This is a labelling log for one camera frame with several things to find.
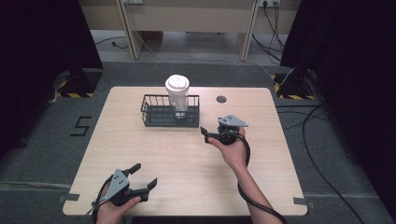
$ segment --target cup lid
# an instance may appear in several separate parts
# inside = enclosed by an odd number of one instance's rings
[[[187,91],[189,89],[190,82],[186,77],[181,75],[170,76],[165,83],[166,89],[169,91]]]

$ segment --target gray carpet floor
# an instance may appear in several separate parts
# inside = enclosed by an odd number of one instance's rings
[[[278,99],[271,78],[255,65],[188,63],[104,63],[104,73],[92,98],[58,98],[47,106],[27,136],[27,147],[10,150],[0,162],[0,223],[92,223],[63,214],[64,197],[77,173],[106,97],[115,86],[164,86],[173,74],[186,76],[191,86],[261,87],[272,91],[308,204],[303,217],[289,223],[359,223],[352,211],[318,174],[304,147],[302,122],[320,100]],[[266,67],[270,74],[287,70]],[[328,181],[346,198],[365,223],[394,223],[363,170],[348,157],[347,146],[326,107],[305,125],[312,158]],[[85,136],[75,125],[90,126]],[[136,217],[133,223],[196,223],[194,219]],[[230,219],[196,218],[200,223],[231,223]],[[248,219],[238,219],[245,223]]]

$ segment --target forearm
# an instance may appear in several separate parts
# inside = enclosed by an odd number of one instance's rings
[[[242,191],[244,191],[250,199],[271,209],[273,208],[272,205],[268,202],[265,195],[260,190],[259,186],[254,181],[247,167],[241,166],[238,168],[233,168],[233,171],[236,175],[236,178],[238,179],[238,183]],[[251,205],[250,203],[247,204],[247,207],[249,209],[251,219],[254,224],[282,223],[277,217],[274,217],[273,215],[261,210],[260,208]]]

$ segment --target hand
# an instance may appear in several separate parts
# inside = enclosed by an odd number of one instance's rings
[[[107,184],[103,190],[102,196],[105,196],[108,190]],[[98,210],[97,224],[119,224],[122,216],[131,208],[141,201],[140,197],[132,198],[122,206],[116,206],[112,202],[101,203]]]
[[[239,133],[245,136],[245,129],[240,127]],[[224,161],[234,172],[241,168],[247,168],[246,149],[244,143],[240,139],[237,138],[234,143],[228,146],[224,146],[219,140],[212,137],[209,137],[208,142],[220,150]]]

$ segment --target metal wire basket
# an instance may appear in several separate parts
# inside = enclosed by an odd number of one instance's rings
[[[169,95],[146,94],[140,111],[146,127],[199,127],[199,95],[189,95],[186,111],[177,111],[169,102]]]

